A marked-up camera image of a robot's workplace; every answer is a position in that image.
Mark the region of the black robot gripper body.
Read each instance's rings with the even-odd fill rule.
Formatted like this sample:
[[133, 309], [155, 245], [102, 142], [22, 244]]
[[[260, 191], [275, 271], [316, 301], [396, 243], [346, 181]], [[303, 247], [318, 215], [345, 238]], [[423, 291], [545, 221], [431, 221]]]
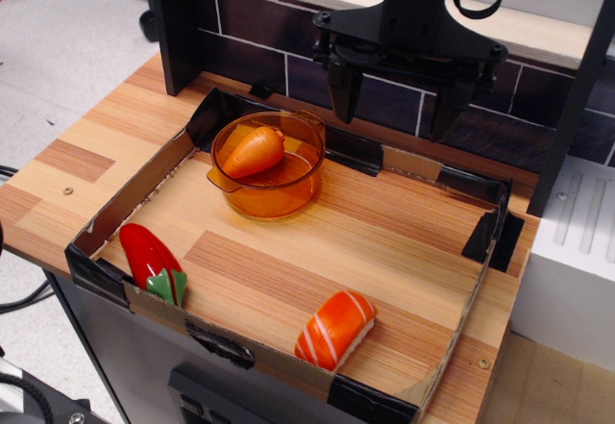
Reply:
[[445, 0], [383, 0], [323, 11], [313, 23], [320, 32], [313, 58], [324, 68], [347, 66], [433, 87], [467, 80], [492, 88], [507, 56], [502, 44], [457, 22]]

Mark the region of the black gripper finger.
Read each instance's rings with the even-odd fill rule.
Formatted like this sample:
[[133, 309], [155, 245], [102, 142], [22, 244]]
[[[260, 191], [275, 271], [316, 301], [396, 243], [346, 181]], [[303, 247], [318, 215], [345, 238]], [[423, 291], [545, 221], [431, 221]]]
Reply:
[[476, 99], [479, 82], [477, 69], [461, 68], [439, 87], [430, 125], [432, 142], [446, 138], [459, 116]]
[[355, 117], [363, 73], [360, 68], [331, 54], [328, 63], [328, 82], [332, 109], [336, 117], [350, 124]]

